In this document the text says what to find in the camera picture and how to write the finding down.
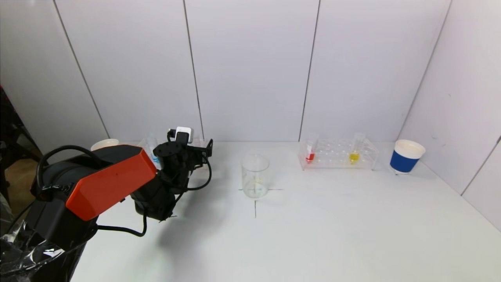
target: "black cable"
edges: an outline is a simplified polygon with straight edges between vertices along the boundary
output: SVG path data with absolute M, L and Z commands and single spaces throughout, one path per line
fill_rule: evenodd
M 77 150 L 77 151 L 81 151 L 81 152 L 85 153 L 86 155 L 90 156 L 97 163 L 97 165 L 101 166 L 101 160 L 99 159 L 99 157 L 95 153 L 87 150 L 86 148 L 83 148 L 83 147 L 80 147 L 80 146 L 76 146 L 76 145 L 61 146 L 61 147 L 56 148 L 56 149 L 48 152 L 47 154 L 45 154 L 40 159 L 40 161 L 38 162 L 38 165 L 37 165 L 37 184 L 38 184 L 38 187 L 40 189 L 44 186 L 44 178 L 43 178 L 44 163 L 50 157 L 52 157 L 55 153 L 58 153 L 58 152 L 61 152 L 61 151 L 64 151 L 64 150 Z
M 146 211 L 144 211 L 144 214 L 143 214 L 143 232 L 142 233 L 139 233 L 137 232 L 136 230 L 132 230 L 132 229 L 129 229 L 129 228 L 125 228 L 125 227 L 117 227 L 117 226 L 106 226 L 106 225 L 98 225 L 97 229 L 98 230 L 109 230 L 109 231 L 121 231 L 121 232 L 127 232 L 127 233 L 130 233 L 132 235 L 135 235 L 135 236 L 138 236 L 138 237 L 142 237 L 146 234 Z
M 207 186 L 210 182 L 210 179 L 212 178 L 212 169 L 210 168 L 210 163 L 209 163 L 209 160 L 207 159 L 206 156 L 202 155 L 202 158 L 205 160 L 205 162 L 207 163 L 207 166 L 209 167 L 209 179 L 207 179 L 207 182 L 205 182 L 204 185 L 202 186 L 199 186 L 199 187 L 195 187 L 195 188 L 180 188 L 180 190 L 185 190 L 185 191 L 195 191 L 195 190 L 200 190 L 202 189 L 203 187 Z
M 12 221 L 11 225 L 7 228 L 7 232 L 6 234 L 8 234 L 12 227 L 14 227 L 14 225 L 16 224 L 16 222 L 21 218 L 21 216 L 33 205 L 35 201 L 32 201 L 28 206 L 26 206 L 26 208 L 24 208 L 24 210 L 22 210 L 18 216 L 16 216 L 16 218 Z

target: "white tabletop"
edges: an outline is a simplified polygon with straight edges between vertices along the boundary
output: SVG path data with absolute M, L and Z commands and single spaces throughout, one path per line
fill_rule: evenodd
M 99 231 L 72 282 L 501 281 L 501 232 L 423 163 L 391 173 L 392 145 L 378 147 L 376 171 L 302 171 L 297 143 L 214 143 L 212 181 L 177 217 L 142 238 Z M 271 161 L 256 202 L 239 190 L 248 152 Z M 130 198 L 98 223 L 142 230 Z

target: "clear plastic container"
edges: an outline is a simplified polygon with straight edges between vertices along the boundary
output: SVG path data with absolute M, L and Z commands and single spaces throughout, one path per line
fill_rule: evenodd
M 258 199 L 268 192 L 269 167 L 270 161 L 259 154 L 247 154 L 242 160 L 242 190 L 249 198 Z
M 379 150 L 362 134 L 356 135 L 352 140 L 318 139 L 314 149 L 314 157 L 309 157 L 310 154 L 308 140 L 301 140 L 298 156 L 303 170 L 373 170 L 376 166 Z

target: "paper cup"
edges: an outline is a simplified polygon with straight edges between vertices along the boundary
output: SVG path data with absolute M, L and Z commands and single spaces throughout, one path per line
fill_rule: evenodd
M 94 145 L 92 145 L 91 151 L 95 151 L 97 149 L 101 149 L 104 147 L 116 146 L 116 145 L 118 145 L 118 139 L 104 139 L 104 140 L 101 140 L 101 141 L 95 143 Z
M 397 174 L 409 173 L 426 149 L 419 143 L 410 140 L 398 140 L 395 143 L 390 166 Z

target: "white wall panel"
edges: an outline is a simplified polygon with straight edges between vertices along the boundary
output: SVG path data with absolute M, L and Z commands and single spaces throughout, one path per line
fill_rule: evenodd
M 107 138 L 52 1 L 0 1 L 0 82 L 43 153 Z
M 501 231 L 501 145 L 494 148 L 463 197 Z
M 501 133 L 501 1 L 452 1 L 400 135 L 423 162 L 465 190 Z
M 186 0 L 207 137 L 298 140 L 318 3 Z
M 449 3 L 322 1 L 302 133 L 395 141 Z
M 182 0 L 57 0 L 112 138 L 190 126 L 201 136 Z

